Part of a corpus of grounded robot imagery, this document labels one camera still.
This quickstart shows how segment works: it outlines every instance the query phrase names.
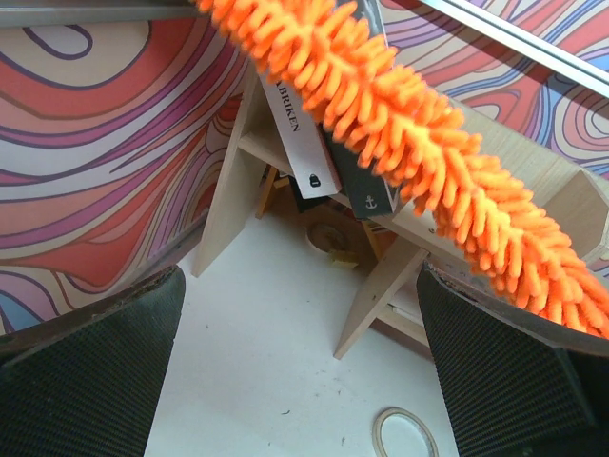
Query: white floor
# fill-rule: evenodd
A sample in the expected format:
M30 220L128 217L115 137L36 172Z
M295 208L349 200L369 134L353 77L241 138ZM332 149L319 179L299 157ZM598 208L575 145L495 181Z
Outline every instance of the white floor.
M252 218L198 279L191 261L147 457L373 457L387 407L419 416L441 457L458 455L430 361L374 330L332 357L360 280L296 228ZM389 457L426 455L399 422L383 437Z

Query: anchor symbol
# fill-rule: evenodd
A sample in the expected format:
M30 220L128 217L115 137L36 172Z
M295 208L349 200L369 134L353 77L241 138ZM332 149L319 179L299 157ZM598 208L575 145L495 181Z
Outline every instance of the anchor symbol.
M377 207L377 204L374 203L374 198L372 198L372 196L368 195L365 199L365 207L368 209L374 209Z

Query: colorful wall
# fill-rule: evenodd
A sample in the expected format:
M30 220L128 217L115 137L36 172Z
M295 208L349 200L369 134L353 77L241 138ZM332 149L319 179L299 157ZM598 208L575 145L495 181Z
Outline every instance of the colorful wall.
M606 0L469 1L609 70ZM398 60L432 87L609 179L609 100L417 0L380 2Z
M0 334L205 217L245 68L205 18L0 30Z

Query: book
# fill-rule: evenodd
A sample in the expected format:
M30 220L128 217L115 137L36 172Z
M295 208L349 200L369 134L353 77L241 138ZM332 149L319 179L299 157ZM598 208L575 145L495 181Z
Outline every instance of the book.
M326 197L341 190L341 180L328 153L320 127L303 111L303 102L283 82L269 84L261 76L263 89L277 130L304 199Z
M337 7L347 1L338 0ZM385 35L377 0L357 0L357 3L358 7L353 16L356 19L368 20L371 36L381 33ZM361 169L357 156L344 145L334 142L332 133L324 132L324 139L355 216L358 219L369 219L393 214L398 205L398 190L389 186L382 177L373 176L369 169Z

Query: patterned wallpaper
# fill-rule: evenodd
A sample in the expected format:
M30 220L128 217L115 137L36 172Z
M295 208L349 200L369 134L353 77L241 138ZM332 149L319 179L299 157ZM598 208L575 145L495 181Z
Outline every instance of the patterned wallpaper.
M436 89L609 178L609 101L416 0L381 0L399 59ZM471 0L609 70L606 0Z
M206 215L245 68L205 18L0 30L0 334Z

